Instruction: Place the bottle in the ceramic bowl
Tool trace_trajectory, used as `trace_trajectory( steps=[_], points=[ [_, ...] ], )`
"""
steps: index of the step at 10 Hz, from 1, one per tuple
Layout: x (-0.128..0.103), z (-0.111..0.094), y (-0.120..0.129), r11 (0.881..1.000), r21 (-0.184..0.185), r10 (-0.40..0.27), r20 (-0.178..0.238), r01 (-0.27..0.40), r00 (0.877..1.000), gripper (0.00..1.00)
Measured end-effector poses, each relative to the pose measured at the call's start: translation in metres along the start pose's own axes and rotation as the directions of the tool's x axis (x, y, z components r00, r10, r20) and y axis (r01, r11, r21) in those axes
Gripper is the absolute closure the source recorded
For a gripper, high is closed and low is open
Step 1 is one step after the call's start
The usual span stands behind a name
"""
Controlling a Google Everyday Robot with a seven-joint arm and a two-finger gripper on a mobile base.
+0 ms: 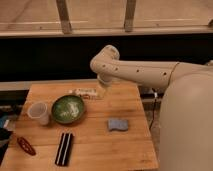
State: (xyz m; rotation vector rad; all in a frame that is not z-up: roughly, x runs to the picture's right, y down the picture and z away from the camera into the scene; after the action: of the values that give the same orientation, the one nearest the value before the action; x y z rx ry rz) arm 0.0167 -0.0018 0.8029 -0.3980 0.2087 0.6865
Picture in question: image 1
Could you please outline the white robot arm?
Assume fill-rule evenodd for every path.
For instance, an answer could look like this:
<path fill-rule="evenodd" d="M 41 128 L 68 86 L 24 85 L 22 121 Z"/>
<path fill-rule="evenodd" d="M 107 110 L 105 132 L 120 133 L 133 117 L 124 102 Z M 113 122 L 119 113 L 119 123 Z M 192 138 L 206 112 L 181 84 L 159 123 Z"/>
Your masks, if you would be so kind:
<path fill-rule="evenodd" d="M 120 78 L 165 91 L 158 171 L 213 171 L 213 65 L 122 61 L 107 45 L 90 68 L 103 87 Z"/>

